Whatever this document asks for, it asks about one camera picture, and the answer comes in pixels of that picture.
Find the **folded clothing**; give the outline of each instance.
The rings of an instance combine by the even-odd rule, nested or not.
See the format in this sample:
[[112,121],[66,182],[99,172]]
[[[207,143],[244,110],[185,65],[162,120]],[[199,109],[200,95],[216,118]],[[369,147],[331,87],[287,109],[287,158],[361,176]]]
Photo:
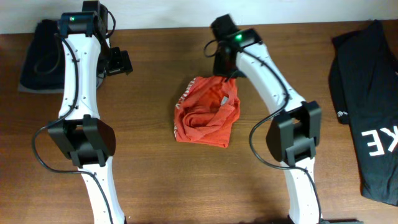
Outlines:
[[228,147],[232,124],[240,115],[236,80],[194,78],[174,110],[178,142]]
[[333,44],[331,96],[339,122],[351,128],[362,195],[398,206],[398,61],[379,21]]
[[60,40],[54,37],[56,33],[58,33],[56,21],[45,19],[37,24],[22,68],[19,91],[63,92],[65,56],[63,48],[58,47],[61,45]]

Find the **red cloth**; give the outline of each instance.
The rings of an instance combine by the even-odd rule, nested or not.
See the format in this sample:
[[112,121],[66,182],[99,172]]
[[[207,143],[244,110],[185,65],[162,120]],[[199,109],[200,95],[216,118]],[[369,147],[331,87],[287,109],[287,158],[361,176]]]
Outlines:
[[240,115],[236,80],[194,78],[174,110],[178,142],[228,147],[232,124]]

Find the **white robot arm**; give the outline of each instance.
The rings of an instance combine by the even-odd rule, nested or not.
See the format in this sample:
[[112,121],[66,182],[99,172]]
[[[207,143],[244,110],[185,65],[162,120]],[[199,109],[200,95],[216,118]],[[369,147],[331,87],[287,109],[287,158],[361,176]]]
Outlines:
[[108,13],[99,1],[85,1],[82,12],[64,13],[58,22],[65,54],[65,86],[59,112],[63,120],[49,127],[49,134],[79,171],[95,176],[96,180],[82,173],[95,224],[123,224],[126,219],[112,173],[116,140],[112,128],[100,120],[96,87],[98,75],[104,78],[129,73],[132,67],[127,52],[109,48]]
[[[247,77],[270,112],[268,117],[253,127],[249,143],[261,162],[284,170],[290,198],[289,223],[330,223],[322,219],[313,176],[315,146],[320,139],[320,107],[315,101],[307,103],[289,85],[254,29],[239,30],[229,15],[217,18],[211,24],[211,29],[216,39],[205,46],[205,51],[210,43],[218,43],[216,53],[207,55],[215,56],[213,73],[228,78]],[[280,166],[265,161],[252,145],[254,131],[268,119],[273,120],[266,137],[267,145]]]
[[[303,105],[308,104],[305,102],[305,99],[289,85],[275,66],[267,51],[266,45],[256,32],[252,29],[244,31],[238,30],[229,15],[217,18],[217,20],[212,23],[211,28],[219,44],[218,51],[215,54],[215,75],[229,78],[247,77],[258,91],[270,114],[277,112],[284,106],[285,116],[296,113],[295,115],[297,118],[300,118],[300,116],[297,115],[299,114],[298,111],[303,108]],[[289,100],[286,103],[287,94],[289,95]],[[313,103],[313,105],[313,110],[310,110],[310,113],[316,113],[316,116],[312,117],[313,120],[311,123],[320,123],[320,109],[315,103]],[[295,132],[298,132],[299,129],[294,127],[290,117],[287,119],[288,120],[286,120],[283,125],[290,126],[288,133],[284,133],[284,130],[280,128],[277,128],[277,130],[270,130],[269,135],[272,131],[279,133],[276,135],[271,134],[271,141],[267,138],[268,145],[274,141],[277,143],[278,141],[285,140],[293,141],[293,145],[300,144],[300,139],[295,139],[294,136],[296,134]],[[286,154],[286,149],[281,149],[281,146],[279,146],[276,151],[274,150],[273,156],[275,157],[276,154],[279,154],[279,157],[277,156],[276,159],[280,162],[282,167],[290,167],[292,165],[294,167],[301,167],[307,170],[310,177],[313,179],[315,145],[319,139],[313,139],[306,134],[303,134],[302,137],[306,138],[307,143],[310,143],[309,145],[302,145],[302,148],[306,148],[305,150],[298,149],[299,154],[303,154],[304,156],[299,157],[297,153],[293,153],[293,158],[289,161],[290,164],[288,164],[288,155],[281,156],[281,153]],[[308,180],[307,174],[297,169],[287,169],[284,172],[290,197],[289,217],[291,221],[294,224],[318,223],[320,214],[318,212],[317,198],[312,184]]]

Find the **wood grain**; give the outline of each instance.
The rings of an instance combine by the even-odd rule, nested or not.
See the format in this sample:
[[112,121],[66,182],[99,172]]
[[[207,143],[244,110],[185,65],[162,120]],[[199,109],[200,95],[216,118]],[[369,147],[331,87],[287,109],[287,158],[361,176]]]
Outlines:
[[[290,84],[322,107],[315,180],[324,217],[398,223],[396,207],[361,196],[349,127],[337,122],[328,89],[330,39],[369,23],[255,28]],[[384,28],[397,54],[398,21],[386,21]],[[34,131],[56,118],[62,99],[17,92],[32,37],[0,35],[0,223],[93,223],[81,177],[50,173],[31,153]],[[129,51],[134,72],[107,78],[97,99],[101,119],[116,133],[114,181],[128,223],[248,223],[288,214],[283,173],[258,162],[248,146],[250,129],[268,114],[249,80],[238,81],[242,113],[229,148],[175,142],[174,104],[192,78],[211,76],[213,59],[202,54],[211,39],[209,28],[117,30],[112,37],[114,46]],[[272,161],[268,127],[254,142]],[[50,166],[73,169],[46,134],[38,147]]]

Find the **green led light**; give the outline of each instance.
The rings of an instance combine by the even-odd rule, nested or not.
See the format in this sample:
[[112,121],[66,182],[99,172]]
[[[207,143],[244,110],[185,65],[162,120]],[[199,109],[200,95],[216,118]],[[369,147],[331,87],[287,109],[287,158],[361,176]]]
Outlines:
[[242,40],[242,34],[236,35],[235,40],[238,40],[238,41]]

